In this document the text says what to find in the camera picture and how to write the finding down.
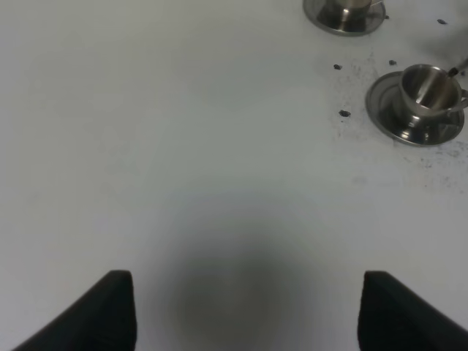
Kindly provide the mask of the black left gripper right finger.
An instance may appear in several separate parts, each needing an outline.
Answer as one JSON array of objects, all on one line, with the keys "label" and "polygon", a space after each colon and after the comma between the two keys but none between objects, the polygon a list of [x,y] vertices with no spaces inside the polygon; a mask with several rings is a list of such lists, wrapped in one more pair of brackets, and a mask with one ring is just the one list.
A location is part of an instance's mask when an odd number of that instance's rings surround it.
[{"label": "black left gripper right finger", "polygon": [[367,271],[358,315],[361,350],[466,350],[467,330],[384,271]]}]

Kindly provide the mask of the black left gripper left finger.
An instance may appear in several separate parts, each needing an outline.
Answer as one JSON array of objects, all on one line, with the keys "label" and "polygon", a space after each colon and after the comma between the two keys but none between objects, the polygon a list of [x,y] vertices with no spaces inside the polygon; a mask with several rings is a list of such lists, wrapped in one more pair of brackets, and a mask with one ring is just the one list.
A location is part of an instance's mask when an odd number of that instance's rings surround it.
[{"label": "black left gripper left finger", "polygon": [[16,350],[134,350],[137,315],[132,274],[104,275]]}]

